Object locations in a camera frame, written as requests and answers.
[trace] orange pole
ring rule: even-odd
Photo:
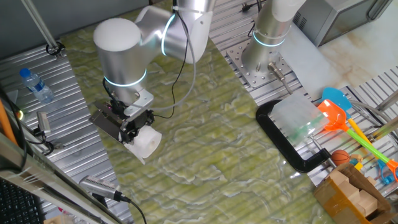
[[[8,120],[8,116],[4,106],[0,100],[0,122],[2,124],[2,128],[4,130],[4,134],[10,139],[15,145],[18,145],[17,140],[15,139],[14,132],[12,131],[10,121]]]

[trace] blue light ring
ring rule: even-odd
[[[162,34],[162,44],[160,45],[160,47],[161,47],[161,49],[162,49],[162,54],[163,54],[164,56],[167,56],[166,53],[164,52],[164,40],[165,40],[165,38],[166,38],[167,30],[169,29],[169,26],[170,26],[170,24],[172,23],[174,17],[175,17],[175,14],[173,14],[172,16],[170,16],[170,19],[169,19],[169,21],[167,21],[166,26],[164,27],[164,30],[163,30],[163,34]]]
[[[256,33],[254,33],[254,32],[253,32],[253,37],[254,37],[254,39],[255,39],[259,44],[261,44],[261,45],[263,45],[263,46],[266,46],[266,47],[277,47],[277,46],[281,45],[281,44],[285,41],[285,39],[284,39],[284,40],[282,40],[282,42],[279,43],[279,44],[265,44],[265,43],[261,42],[259,39],[257,39]]]
[[[144,72],[143,76],[138,81],[135,81],[135,82],[130,83],[130,84],[117,84],[117,83],[113,83],[113,82],[109,81],[108,78],[106,78],[106,77],[104,77],[104,78],[111,85],[118,86],[118,87],[130,87],[130,86],[136,85],[139,82],[141,82],[145,78],[146,75],[147,75],[147,70],[145,69],[145,72]]]

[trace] metal mounting plate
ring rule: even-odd
[[[231,58],[231,61],[236,68],[242,73],[242,77],[247,81],[247,83],[253,88],[259,88],[260,86],[263,86],[269,82],[273,82],[276,77],[272,74],[272,72],[258,72],[251,74],[246,70],[242,63],[242,52],[249,44],[250,40],[237,44],[227,50],[227,55],[229,58]],[[276,66],[284,75],[292,72],[292,69],[280,54],[279,60],[276,62]]]

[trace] orange toy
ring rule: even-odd
[[[331,154],[331,159],[338,166],[349,162],[349,155],[346,151],[339,149]]]
[[[363,138],[361,138],[358,134],[356,134],[353,130],[351,130],[346,125],[346,113],[343,109],[335,105],[330,100],[324,100],[319,106],[318,109],[329,119],[329,123],[325,126],[327,131],[337,131],[343,130],[347,134],[349,134],[353,139],[359,142],[363,147],[369,150],[375,157],[379,158],[383,161],[388,168],[394,174],[395,180],[398,182],[398,178],[396,176],[396,169],[398,167],[398,162],[393,161],[387,158],[383,153],[378,151],[374,146],[369,144]]]

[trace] microwave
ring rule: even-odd
[[[392,0],[307,0],[293,22],[317,47],[378,19]]]

